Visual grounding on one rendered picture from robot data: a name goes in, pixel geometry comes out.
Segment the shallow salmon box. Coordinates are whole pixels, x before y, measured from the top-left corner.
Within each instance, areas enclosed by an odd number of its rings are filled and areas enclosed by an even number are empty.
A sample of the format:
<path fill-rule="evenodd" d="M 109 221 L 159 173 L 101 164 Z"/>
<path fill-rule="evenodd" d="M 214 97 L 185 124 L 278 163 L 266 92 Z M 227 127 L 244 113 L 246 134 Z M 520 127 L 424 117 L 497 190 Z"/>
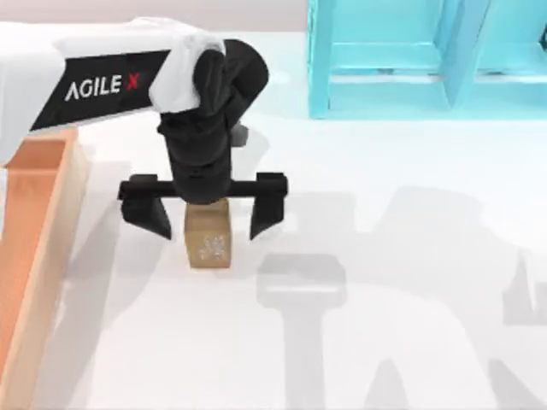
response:
<path fill-rule="evenodd" d="M 88 178 L 77 129 L 26 139 L 7 171 L 0 410 L 30 410 Z"/>

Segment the light blue rack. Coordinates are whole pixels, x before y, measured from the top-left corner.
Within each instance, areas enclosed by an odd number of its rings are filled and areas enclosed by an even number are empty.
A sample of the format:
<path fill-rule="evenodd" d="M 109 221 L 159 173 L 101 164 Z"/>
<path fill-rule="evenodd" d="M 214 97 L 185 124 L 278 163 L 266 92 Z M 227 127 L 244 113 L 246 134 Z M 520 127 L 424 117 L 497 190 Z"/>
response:
<path fill-rule="evenodd" d="M 547 0 L 308 0 L 314 119 L 547 120 Z"/>

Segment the small brown box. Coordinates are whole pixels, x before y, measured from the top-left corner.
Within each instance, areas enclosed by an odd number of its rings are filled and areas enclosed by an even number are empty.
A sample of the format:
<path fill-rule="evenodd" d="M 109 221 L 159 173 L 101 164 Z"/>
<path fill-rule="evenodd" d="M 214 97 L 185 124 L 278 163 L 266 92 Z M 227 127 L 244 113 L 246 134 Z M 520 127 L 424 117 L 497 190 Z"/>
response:
<path fill-rule="evenodd" d="M 223 198 L 210 205 L 187 204 L 184 236 L 191 268 L 229 268 L 232 263 L 229 201 Z"/>

